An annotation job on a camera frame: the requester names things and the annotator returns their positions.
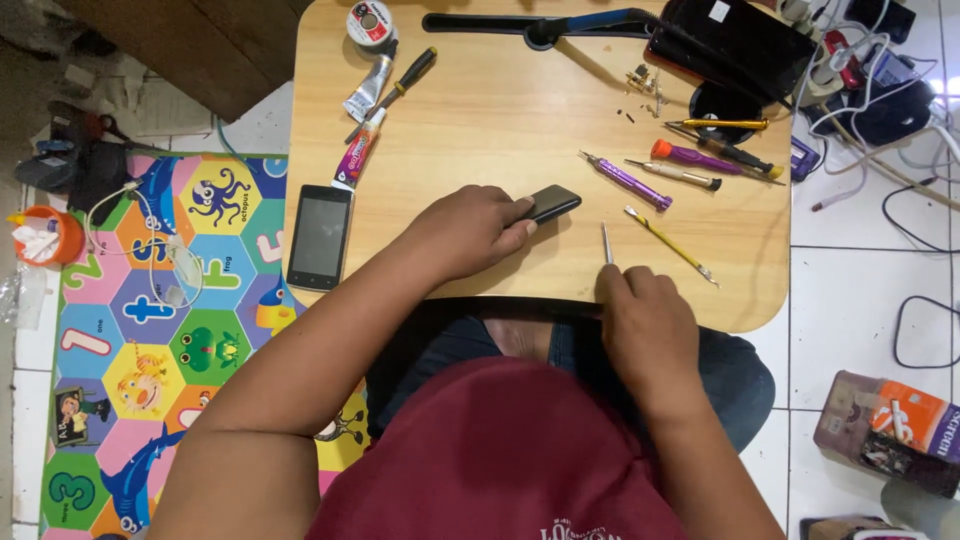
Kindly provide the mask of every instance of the shark illustration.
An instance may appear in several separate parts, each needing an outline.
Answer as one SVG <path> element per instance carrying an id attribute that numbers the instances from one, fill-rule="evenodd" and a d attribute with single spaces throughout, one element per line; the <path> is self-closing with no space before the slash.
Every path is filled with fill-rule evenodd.
<path id="1" fill-rule="evenodd" d="M 131 534 L 150 524 L 150 507 L 147 501 L 147 476 L 154 460 L 167 448 L 179 443 L 186 431 L 167 433 L 167 425 L 162 424 L 160 437 L 150 439 L 143 448 L 136 451 L 130 461 L 119 473 L 108 476 L 100 471 L 100 480 L 113 496 L 113 509 L 120 518 L 120 528 Z"/>
<path id="2" fill-rule="evenodd" d="M 174 166 L 180 160 L 182 158 L 176 156 L 157 158 L 151 163 L 147 172 L 140 177 L 143 184 L 137 188 L 137 191 L 146 197 L 147 203 L 144 204 L 143 199 L 137 197 L 137 204 L 140 206 L 140 213 L 143 214 L 148 229 L 164 234 L 177 232 L 177 222 L 174 218 L 174 194 L 170 184 L 174 177 Z M 149 213 L 153 214 L 153 219 L 150 219 Z"/>

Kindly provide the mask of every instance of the solder wire spool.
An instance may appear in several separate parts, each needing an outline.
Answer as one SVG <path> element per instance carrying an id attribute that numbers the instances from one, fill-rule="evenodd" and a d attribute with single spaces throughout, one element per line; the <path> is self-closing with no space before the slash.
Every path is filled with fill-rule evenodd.
<path id="1" fill-rule="evenodd" d="M 382 53 L 397 39 L 397 30 L 390 10 L 383 2 L 357 2 L 347 13 L 347 34 L 368 54 Z"/>

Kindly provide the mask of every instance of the fabric cloth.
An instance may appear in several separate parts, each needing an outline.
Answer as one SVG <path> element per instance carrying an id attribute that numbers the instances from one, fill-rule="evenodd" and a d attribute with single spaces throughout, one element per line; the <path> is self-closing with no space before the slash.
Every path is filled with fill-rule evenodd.
<path id="1" fill-rule="evenodd" d="M 636 404 L 614 372 L 595 319 L 554 325 L 548 362 L 576 375 L 612 405 L 642 439 L 645 428 Z M 418 307 L 397 330 L 367 373 L 368 435 L 382 436 L 406 400 L 443 369 L 473 358 L 501 356 L 483 321 Z M 747 340 L 700 328 L 700 377 L 714 411 L 737 452 L 743 452 L 773 408 L 776 388 L 770 371 Z"/>
<path id="2" fill-rule="evenodd" d="M 494 357 L 428 380 L 330 484 L 308 540 L 682 540 L 649 455 L 568 372 Z"/>

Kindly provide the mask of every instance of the white tile floor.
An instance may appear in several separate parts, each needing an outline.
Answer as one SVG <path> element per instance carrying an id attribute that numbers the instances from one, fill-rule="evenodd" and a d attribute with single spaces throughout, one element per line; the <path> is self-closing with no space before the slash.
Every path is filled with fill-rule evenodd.
<path id="1" fill-rule="evenodd" d="M 948 8 L 955 2 L 942 3 L 941 10 L 937 0 L 907 2 L 918 18 L 910 39 L 898 50 L 937 59 L 940 64 L 926 78 L 934 87 L 960 94 L 960 61 L 950 56 L 944 58 L 945 51 L 950 55 L 960 50 L 960 36 L 946 33 L 945 37 L 942 31 L 960 23 L 960 12 Z M 292 96 L 292 84 L 288 84 L 240 121 L 227 126 L 227 138 L 236 150 L 286 153 Z M 949 104 L 960 110 L 960 99 Z M 798 119 L 794 132 L 809 142 L 805 126 L 805 120 Z M 223 151 L 216 134 L 152 142 L 175 151 Z M 912 160 L 929 160 L 932 146 L 926 139 L 915 141 L 906 153 Z M 900 170 L 909 171 L 912 178 L 929 176 L 925 171 L 906 168 L 896 153 L 884 157 Z M 850 152 L 834 144 L 827 168 L 836 169 L 851 160 Z M 921 294 L 955 305 L 958 299 L 954 290 L 960 292 L 954 287 L 954 281 L 960 277 L 954 278 L 952 257 L 916 245 L 880 213 L 880 201 L 898 186 L 872 170 L 866 187 L 856 197 L 821 212 L 809 210 L 821 199 L 856 185 L 859 179 L 858 170 L 834 177 L 821 169 L 793 187 L 790 294 L 769 324 L 746 334 L 774 374 L 778 393 L 775 410 L 742 459 L 791 540 L 799 539 L 798 523 L 804 517 L 854 512 L 883 515 L 879 505 L 883 481 L 825 458 L 811 439 L 830 382 L 838 370 L 901 380 L 946 399 L 960 399 L 954 395 L 954 381 L 960 377 L 960 370 L 957 374 L 952 369 L 949 373 L 914 371 L 897 366 L 893 359 L 900 302 L 907 296 Z M 960 200 L 960 189 L 950 193 L 943 182 L 934 188 Z M 889 206 L 891 213 L 920 237 L 944 248 L 952 246 L 954 239 L 960 242 L 960 220 L 955 220 L 954 214 L 942 205 L 929 204 L 916 193 L 898 197 Z M 903 326 L 899 354 L 904 362 L 942 364 L 956 355 L 951 331 L 956 327 L 945 312 L 912 305 L 904 314 Z M 52 343 L 52 337 L 40 333 L 35 339 L 18 340 L 17 345 L 17 540 L 36 537 L 38 522 Z"/>

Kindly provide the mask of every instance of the adhesive tube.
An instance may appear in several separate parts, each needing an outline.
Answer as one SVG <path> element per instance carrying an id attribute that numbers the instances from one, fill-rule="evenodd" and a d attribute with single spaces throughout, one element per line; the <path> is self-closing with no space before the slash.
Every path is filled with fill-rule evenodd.
<path id="1" fill-rule="evenodd" d="M 380 98 L 380 90 L 387 84 L 387 78 L 390 77 L 390 72 L 394 69 L 395 54 L 396 39 L 390 42 L 383 54 L 376 57 L 370 73 L 344 102 L 344 109 L 357 122 L 364 121 L 367 113 L 376 105 L 376 100 Z"/>
<path id="2" fill-rule="evenodd" d="M 383 117 L 387 115 L 386 109 L 381 109 L 373 115 L 373 118 L 364 122 L 363 129 L 357 134 L 357 137 L 347 148 L 347 153 L 340 160 L 340 166 L 333 175 L 332 187 L 339 187 L 347 191 L 353 191 L 357 183 L 360 182 L 360 172 L 367 162 L 367 154 L 370 152 L 373 142 L 380 135 L 380 123 Z"/>

